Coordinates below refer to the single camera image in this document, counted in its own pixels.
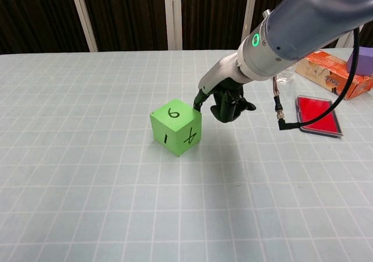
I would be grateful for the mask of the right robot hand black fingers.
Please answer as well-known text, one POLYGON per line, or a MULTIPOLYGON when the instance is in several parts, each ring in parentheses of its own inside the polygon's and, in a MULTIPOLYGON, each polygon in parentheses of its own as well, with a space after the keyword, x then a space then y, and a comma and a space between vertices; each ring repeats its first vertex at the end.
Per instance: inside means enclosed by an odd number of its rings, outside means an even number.
POLYGON ((210 95, 215 104, 210 107, 213 116, 222 123, 236 120, 244 111, 254 111, 256 106, 244 98, 243 85, 252 80, 242 73, 237 63, 237 53, 221 58, 201 78, 193 108, 200 111, 210 95))

